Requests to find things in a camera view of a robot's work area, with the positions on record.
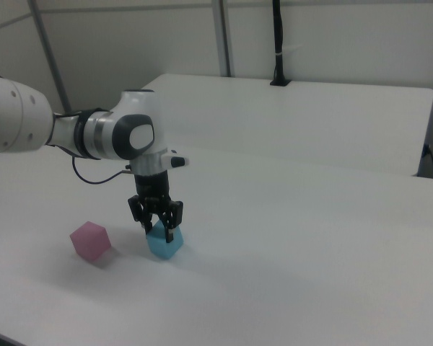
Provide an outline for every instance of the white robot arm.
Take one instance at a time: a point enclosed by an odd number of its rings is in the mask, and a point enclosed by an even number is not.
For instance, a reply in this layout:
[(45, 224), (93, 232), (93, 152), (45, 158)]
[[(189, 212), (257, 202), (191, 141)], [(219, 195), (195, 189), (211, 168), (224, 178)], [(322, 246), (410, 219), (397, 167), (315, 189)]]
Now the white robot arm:
[(46, 144), (73, 157), (129, 160), (138, 192), (128, 200), (135, 221), (148, 233), (152, 214), (157, 214), (167, 242), (173, 240), (183, 204), (168, 194), (167, 170), (186, 166), (189, 160), (167, 150), (152, 90), (126, 90), (111, 110), (56, 115), (42, 93), (0, 77), (0, 153), (32, 151)]

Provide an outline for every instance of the blue cube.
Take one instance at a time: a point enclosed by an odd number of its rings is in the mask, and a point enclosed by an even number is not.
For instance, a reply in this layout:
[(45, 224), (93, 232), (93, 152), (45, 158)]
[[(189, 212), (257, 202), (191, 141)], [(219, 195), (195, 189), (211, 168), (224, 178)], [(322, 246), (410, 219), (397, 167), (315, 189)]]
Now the blue cube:
[(173, 241), (165, 241), (165, 228), (161, 221), (156, 222), (152, 230), (146, 235), (149, 250), (156, 256), (168, 260), (183, 245), (183, 235), (180, 227), (177, 226), (173, 232)]

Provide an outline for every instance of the cube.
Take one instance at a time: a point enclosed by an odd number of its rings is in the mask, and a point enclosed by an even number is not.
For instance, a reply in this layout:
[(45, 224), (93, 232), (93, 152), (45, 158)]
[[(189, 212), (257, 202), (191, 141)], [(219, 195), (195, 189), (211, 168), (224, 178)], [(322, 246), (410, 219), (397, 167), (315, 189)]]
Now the cube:
[(161, 221), (156, 222), (152, 227), (152, 230), (146, 235), (146, 240), (149, 250), (165, 260), (170, 259), (183, 245), (183, 235), (179, 226), (173, 232), (173, 240), (170, 243), (166, 242), (165, 229)]
[(95, 261), (110, 248), (106, 229), (89, 221), (79, 227), (70, 237), (76, 253), (90, 262)]

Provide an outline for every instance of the wall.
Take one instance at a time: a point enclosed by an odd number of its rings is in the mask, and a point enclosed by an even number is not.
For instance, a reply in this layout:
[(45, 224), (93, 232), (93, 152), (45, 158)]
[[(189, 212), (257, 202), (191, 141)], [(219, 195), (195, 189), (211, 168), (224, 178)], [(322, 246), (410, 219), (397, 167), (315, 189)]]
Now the wall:
[(210, 0), (39, 0), (73, 109), (113, 107), (164, 73), (222, 74)]
[[(270, 1), (228, 0), (232, 70), (272, 79), (274, 34)], [(299, 81), (433, 89), (433, 4), (352, 4), (407, 1), (290, 1), (281, 8), (288, 77)], [(296, 6), (301, 4), (327, 4)], [(427, 142), (433, 150), (433, 113)], [(423, 160), (421, 174), (432, 176)]]
[(39, 90), (56, 112), (62, 111), (26, 1), (0, 0), (0, 75)]

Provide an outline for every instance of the pink cube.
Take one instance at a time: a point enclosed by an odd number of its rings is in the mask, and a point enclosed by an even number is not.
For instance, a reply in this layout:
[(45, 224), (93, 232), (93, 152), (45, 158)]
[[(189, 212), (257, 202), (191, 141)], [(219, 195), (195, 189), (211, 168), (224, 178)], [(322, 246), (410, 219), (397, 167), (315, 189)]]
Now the pink cube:
[(89, 221), (71, 234), (71, 240), (76, 253), (87, 261), (96, 260), (110, 248), (106, 229)]

